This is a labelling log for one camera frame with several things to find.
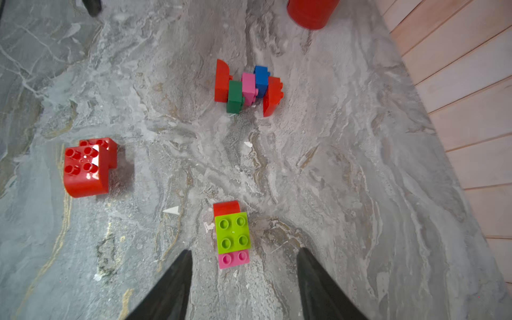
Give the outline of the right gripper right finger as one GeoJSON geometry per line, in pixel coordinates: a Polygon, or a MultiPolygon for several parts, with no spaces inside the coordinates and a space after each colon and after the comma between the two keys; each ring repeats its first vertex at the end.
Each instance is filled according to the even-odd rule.
{"type": "Polygon", "coordinates": [[[304,319],[366,319],[306,247],[297,254],[297,277],[304,319]]]}

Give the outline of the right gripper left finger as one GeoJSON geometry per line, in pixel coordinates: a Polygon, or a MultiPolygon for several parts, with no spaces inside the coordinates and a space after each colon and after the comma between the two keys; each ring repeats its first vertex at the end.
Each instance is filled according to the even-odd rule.
{"type": "Polygon", "coordinates": [[[192,252],[183,250],[125,319],[185,319],[192,275],[192,252]]]}

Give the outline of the pink lego brick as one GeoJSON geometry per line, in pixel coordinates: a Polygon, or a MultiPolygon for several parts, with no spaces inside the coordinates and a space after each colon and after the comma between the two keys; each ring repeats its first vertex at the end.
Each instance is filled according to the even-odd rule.
{"type": "Polygon", "coordinates": [[[255,74],[243,73],[241,76],[242,94],[244,97],[244,105],[250,106],[257,99],[258,89],[255,82],[255,74]]]}
{"type": "Polygon", "coordinates": [[[250,262],[249,251],[241,250],[220,254],[218,257],[218,262],[220,269],[227,269],[229,267],[248,264],[250,262]]]}

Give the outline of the lime green lego brick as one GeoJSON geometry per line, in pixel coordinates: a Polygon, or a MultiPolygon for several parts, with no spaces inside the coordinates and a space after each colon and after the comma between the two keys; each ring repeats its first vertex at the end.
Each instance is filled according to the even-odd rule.
{"type": "Polygon", "coordinates": [[[246,212],[220,215],[215,218],[218,254],[251,248],[249,222],[246,212]]]}

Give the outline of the long red lego brick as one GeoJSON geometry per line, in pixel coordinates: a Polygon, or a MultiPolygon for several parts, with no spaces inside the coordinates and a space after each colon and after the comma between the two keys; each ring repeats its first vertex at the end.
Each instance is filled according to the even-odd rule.
{"type": "Polygon", "coordinates": [[[215,217],[240,213],[241,208],[238,201],[226,201],[213,204],[213,214],[215,217]]]}

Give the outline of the small red curved brick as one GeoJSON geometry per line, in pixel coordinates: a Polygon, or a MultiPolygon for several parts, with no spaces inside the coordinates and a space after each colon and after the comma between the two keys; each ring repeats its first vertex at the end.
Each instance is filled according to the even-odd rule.
{"type": "Polygon", "coordinates": [[[226,103],[229,96],[229,82],[233,79],[230,75],[228,64],[218,59],[215,75],[215,102],[226,103]]]}

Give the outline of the blue lego brick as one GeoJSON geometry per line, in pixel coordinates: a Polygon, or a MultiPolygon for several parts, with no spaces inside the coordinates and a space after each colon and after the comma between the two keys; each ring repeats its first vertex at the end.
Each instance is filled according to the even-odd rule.
{"type": "Polygon", "coordinates": [[[255,86],[256,86],[256,89],[258,90],[257,98],[261,99],[267,93],[267,89],[269,86],[270,73],[269,73],[267,67],[258,66],[258,65],[255,66],[253,73],[255,75],[255,86]]]}

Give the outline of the red pen cup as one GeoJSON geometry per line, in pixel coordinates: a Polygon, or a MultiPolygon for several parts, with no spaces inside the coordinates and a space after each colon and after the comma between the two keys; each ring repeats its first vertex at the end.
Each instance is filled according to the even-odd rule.
{"type": "Polygon", "coordinates": [[[310,30],[323,29],[339,0],[289,0],[287,12],[297,25],[310,30]]]}

